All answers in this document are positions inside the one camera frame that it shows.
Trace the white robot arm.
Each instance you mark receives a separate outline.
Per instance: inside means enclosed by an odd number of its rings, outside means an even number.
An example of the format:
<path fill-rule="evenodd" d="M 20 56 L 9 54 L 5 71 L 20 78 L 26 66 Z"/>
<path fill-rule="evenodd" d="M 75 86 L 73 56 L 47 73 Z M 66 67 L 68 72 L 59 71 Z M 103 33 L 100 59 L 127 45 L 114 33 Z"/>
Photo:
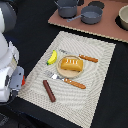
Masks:
<path fill-rule="evenodd" d="M 19 51 L 3 35 L 14 28 L 16 18 L 16 5 L 0 0 L 0 106 L 12 102 L 25 84 L 24 69 L 18 65 Z"/>

